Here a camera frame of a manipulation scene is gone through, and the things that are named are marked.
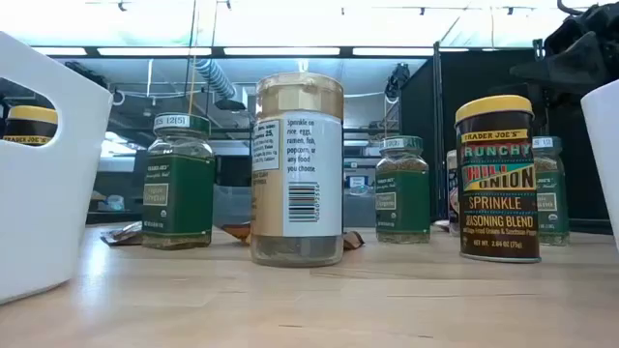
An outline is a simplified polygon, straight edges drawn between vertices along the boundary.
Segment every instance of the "green label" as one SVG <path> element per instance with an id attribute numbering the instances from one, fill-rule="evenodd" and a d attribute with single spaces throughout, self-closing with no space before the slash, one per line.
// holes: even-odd
<path id="1" fill-rule="evenodd" d="M 569 220 L 563 175 L 557 171 L 538 171 L 537 184 L 540 235 L 567 236 Z"/>
<path id="2" fill-rule="evenodd" d="M 376 231 L 429 233 L 427 173 L 396 170 L 376 175 Z"/>
<path id="3" fill-rule="evenodd" d="M 214 159 L 155 155 L 144 180 L 144 233 L 161 237 L 210 234 Z"/>

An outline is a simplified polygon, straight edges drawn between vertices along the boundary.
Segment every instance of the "beige lid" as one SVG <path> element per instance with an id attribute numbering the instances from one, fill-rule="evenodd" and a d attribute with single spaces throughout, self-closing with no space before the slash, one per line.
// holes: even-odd
<path id="1" fill-rule="evenodd" d="M 257 87 L 258 118 L 289 110 L 310 110 L 344 117 L 344 93 L 329 76 L 285 72 L 263 78 Z"/>

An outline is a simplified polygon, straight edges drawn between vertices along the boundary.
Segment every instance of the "yellow jar lid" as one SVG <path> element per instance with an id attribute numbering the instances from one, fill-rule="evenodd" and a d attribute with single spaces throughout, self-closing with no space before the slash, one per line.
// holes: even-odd
<path id="1" fill-rule="evenodd" d="M 533 106 L 521 96 L 492 96 L 470 101 L 456 111 L 456 125 L 469 117 L 490 112 L 522 111 L 533 116 Z"/>
<path id="2" fill-rule="evenodd" d="M 9 111 L 9 120 L 42 121 L 58 124 L 58 113 L 46 107 L 18 105 Z"/>

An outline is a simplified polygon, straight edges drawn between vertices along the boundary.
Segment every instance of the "green lid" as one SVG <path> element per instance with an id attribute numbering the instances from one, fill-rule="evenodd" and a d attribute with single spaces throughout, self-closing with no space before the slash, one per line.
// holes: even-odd
<path id="1" fill-rule="evenodd" d="M 561 138 L 558 136 L 534 136 L 533 150 L 561 150 Z"/>
<path id="2" fill-rule="evenodd" d="M 389 150 L 424 150 L 424 139 L 419 136 L 390 136 L 380 144 L 380 152 Z"/>
<path id="3" fill-rule="evenodd" d="M 155 133 L 175 129 L 211 134 L 211 122 L 201 116 L 178 112 L 165 112 L 155 117 L 155 123 L 153 125 L 153 131 Z"/>

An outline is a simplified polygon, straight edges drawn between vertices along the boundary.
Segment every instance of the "gold lid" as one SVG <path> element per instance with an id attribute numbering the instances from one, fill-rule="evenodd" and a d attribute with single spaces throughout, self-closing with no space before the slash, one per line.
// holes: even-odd
<path id="1" fill-rule="evenodd" d="M 9 120 L 42 121 L 58 124 L 58 113 L 46 107 L 18 105 L 9 110 Z"/>
<path id="2" fill-rule="evenodd" d="M 258 82 L 258 118 L 289 110 L 310 110 L 344 117 L 344 92 L 331 77 L 311 72 L 285 72 Z"/>
<path id="3" fill-rule="evenodd" d="M 533 116 L 533 106 L 521 96 L 493 96 L 470 101 L 456 111 L 456 125 L 469 117 L 499 111 L 522 111 Z"/>

